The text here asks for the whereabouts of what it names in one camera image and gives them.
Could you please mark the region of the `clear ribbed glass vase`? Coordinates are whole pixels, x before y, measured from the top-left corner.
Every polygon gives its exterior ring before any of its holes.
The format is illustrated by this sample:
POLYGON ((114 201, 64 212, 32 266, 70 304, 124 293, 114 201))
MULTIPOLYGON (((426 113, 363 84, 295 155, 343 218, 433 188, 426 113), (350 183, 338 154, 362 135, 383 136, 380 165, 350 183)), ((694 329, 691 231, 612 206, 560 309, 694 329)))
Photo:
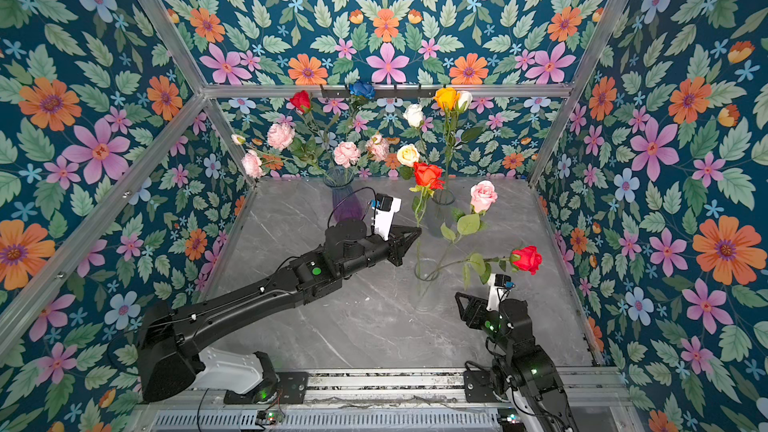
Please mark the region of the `clear ribbed glass vase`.
POLYGON ((452 208, 455 205, 455 195, 449 189, 436 190, 427 201, 424 223, 428 233, 440 238, 442 236, 441 227, 446 225, 450 227, 453 224, 452 208))

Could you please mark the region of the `purple blue glass vase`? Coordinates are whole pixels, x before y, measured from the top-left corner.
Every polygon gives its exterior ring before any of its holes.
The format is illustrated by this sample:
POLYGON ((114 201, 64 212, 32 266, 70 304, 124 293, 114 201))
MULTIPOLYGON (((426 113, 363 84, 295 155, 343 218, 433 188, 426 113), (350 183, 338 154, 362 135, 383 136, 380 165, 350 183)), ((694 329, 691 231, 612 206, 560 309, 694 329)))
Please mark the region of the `purple blue glass vase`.
POLYGON ((354 173, 342 166, 331 167, 323 179, 331 190, 331 218, 340 222, 347 219, 361 219, 363 207, 353 187, 354 173))

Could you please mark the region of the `cream peach rose stem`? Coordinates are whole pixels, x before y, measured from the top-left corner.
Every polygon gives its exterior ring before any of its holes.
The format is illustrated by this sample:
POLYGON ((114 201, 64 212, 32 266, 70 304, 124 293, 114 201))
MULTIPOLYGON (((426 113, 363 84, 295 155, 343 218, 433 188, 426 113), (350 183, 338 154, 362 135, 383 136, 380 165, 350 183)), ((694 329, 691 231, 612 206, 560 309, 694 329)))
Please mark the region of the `cream peach rose stem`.
POLYGON ((399 175, 408 180, 413 176, 414 166, 420 160, 420 153, 415 145, 408 144, 398 149, 396 159, 399 164, 399 175))

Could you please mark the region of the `pink rosebud stem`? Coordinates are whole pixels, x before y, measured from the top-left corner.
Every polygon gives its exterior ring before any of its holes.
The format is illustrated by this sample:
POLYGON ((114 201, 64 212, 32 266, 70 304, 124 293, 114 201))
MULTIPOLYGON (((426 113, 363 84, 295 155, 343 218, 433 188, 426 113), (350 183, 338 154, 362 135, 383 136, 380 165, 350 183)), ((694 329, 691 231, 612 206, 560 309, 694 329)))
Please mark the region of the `pink rosebud stem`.
POLYGON ((437 260, 437 264, 428 277, 430 279, 439 277, 442 272, 453 265, 462 266, 462 278, 465 284, 470 281, 470 275, 474 272, 483 284, 490 279, 493 257, 483 256, 479 252, 471 252, 461 260, 453 262, 447 261, 448 252, 459 244, 463 239, 480 232, 484 225, 484 216, 498 200, 498 193, 493 183, 489 180, 482 180, 470 188, 469 208, 467 210, 459 209, 457 213, 451 210, 451 217, 455 219, 453 225, 443 222, 440 225, 441 238, 447 242, 445 251, 437 260))

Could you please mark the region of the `red rose stem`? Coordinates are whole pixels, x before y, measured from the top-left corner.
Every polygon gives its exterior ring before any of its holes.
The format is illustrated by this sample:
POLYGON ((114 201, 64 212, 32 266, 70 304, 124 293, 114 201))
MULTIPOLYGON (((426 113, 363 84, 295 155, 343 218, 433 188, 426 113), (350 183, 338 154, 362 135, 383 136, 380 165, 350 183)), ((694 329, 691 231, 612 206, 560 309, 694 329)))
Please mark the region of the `red rose stem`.
POLYGON ((481 284, 488 285, 491 281, 491 274, 498 270, 502 273, 525 272, 530 275, 536 275, 542 265, 543 257, 536 246, 527 246, 512 250, 505 256, 485 256, 478 252, 473 252, 465 258, 443 264, 439 262, 435 274, 440 275, 444 270, 451 269, 454 266, 461 268, 461 280, 465 289, 467 289, 474 277, 477 277, 481 284))
POLYGON ((325 158, 330 151, 330 127, 334 124, 334 119, 326 123, 316 119, 313 115, 313 104, 310 93, 302 90, 295 93, 289 100, 294 106, 295 112, 299 115, 308 131, 306 137, 300 135, 299 126, 296 126, 296 132, 289 151, 293 155, 296 163, 305 163, 308 167, 314 167, 322 171, 325 180, 331 179, 329 173, 328 159, 325 158))
MULTIPOLYGON (((437 165, 418 161, 412 164, 412 169, 415 186, 411 188, 411 191, 417 195, 413 211, 416 224, 418 227, 421 227, 428 203, 436 191, 444 189, 445 182, 442 179, 444 171, 437 165)), ((439 275, 439 271, 439 262, 429 264, 428 261, 424 260, 422 240, 418 239, 416 242, 416 265, 414 271, 417 284, 426 285, 431 283, 439 275)))

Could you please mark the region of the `orange rose stem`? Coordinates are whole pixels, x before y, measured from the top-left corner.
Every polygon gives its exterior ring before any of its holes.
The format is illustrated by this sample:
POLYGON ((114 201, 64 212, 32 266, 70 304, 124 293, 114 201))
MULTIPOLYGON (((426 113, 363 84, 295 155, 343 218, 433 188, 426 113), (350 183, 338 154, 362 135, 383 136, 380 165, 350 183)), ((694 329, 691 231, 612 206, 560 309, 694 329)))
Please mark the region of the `orange rose stem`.
POLYGON ((443 169, 445 185, 448 185, 450 167, 455 152, 459 97, 459 92, 452 87, 439 89, 434 97, 436 104, 444 113, 443 138, 445 147, 443 151, 443 169))

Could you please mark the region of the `white rose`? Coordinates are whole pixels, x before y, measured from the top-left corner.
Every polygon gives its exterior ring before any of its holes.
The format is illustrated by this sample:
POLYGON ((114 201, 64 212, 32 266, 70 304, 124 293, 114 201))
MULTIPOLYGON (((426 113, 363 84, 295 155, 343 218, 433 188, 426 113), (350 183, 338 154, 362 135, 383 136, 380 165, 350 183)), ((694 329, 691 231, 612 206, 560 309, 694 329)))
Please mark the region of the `white rose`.
POLYGON ((473 100, 469 91, 457 91, 452 89, 453 99, 449 102, 450 108, 446 111, 446 173, 450 175, 456 150, 458 122, 461 114, 465 113, 473 100))

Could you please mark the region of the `blue rose stem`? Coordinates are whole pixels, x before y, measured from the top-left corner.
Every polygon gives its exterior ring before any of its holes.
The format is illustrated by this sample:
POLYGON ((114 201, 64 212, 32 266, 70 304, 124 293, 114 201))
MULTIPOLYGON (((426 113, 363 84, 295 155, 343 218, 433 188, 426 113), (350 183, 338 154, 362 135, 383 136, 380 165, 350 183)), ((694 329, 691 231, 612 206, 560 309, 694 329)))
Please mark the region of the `blue rose stem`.
POLYGON ((349 103, 353 112, 375 99, 376 91, 369 82, 357 81, 349 86, 349 103))

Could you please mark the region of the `pink carnation spray stem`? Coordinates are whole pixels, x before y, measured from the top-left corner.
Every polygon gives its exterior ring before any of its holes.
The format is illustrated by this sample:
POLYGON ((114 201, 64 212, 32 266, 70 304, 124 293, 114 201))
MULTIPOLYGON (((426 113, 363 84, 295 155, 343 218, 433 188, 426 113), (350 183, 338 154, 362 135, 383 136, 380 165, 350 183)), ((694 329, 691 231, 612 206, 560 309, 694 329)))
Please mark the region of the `pink carnation spray stem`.
POLYGON ((241 166, 248 178, 260 179, 276 172, 279 163, 292 164, 297 169, 320 165, 322 150, 312 140, 303 141, 295 128, 286 123, 272 124, 265 141, 248 141, 236 133, 232 133, 230 139, 244 150, 241 166))

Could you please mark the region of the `white rose stem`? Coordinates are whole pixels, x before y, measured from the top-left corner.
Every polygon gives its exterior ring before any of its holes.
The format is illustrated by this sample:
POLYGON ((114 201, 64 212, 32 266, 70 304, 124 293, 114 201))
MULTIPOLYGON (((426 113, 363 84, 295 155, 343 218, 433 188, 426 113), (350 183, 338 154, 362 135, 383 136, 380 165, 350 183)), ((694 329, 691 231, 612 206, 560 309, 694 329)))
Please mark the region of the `white rose stem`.
POLYGON ((406 136, 416 141, 416 148, 424 158, 429 158, 429 145, 436 141, 433 119, 425 114, 423 106, 418 103, 409 105, 403 117, 409 126, 406 136))

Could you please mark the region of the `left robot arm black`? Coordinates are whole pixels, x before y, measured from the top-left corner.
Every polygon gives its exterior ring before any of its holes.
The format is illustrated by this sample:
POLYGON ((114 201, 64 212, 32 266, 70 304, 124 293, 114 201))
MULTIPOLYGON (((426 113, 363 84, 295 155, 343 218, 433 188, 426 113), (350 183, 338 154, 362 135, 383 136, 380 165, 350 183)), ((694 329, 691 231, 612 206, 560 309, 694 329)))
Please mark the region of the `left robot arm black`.
POLYGON ((191 387, 269 397, 278 378, 266 353, 234 354, 215 349, 214 343, 325 297, 363 269, 383 261, 401 265, 421 233, 419 227, 394 225, 380 236, 364 221, 346 219, 326 230, 323 244, 287 259, 258 282, 192 305, 154 304, 145 311, 138 333, 143 400, 160 402, 191 387))

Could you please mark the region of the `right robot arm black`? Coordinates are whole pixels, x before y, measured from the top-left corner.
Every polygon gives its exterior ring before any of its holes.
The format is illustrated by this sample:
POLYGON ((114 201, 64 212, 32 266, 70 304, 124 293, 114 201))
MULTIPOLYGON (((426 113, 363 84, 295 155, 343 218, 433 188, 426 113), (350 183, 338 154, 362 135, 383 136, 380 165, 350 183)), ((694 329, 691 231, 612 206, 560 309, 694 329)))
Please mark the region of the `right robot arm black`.
POLYGON ((495 307, 481 297, 455 294, 460 319, 486 336, 489 366, 465 362, 465 399, 511 404, 498 421, 505 431, 576 431, 578 425, 554 362, 537 344, 528 304, 505 298, 495 307))

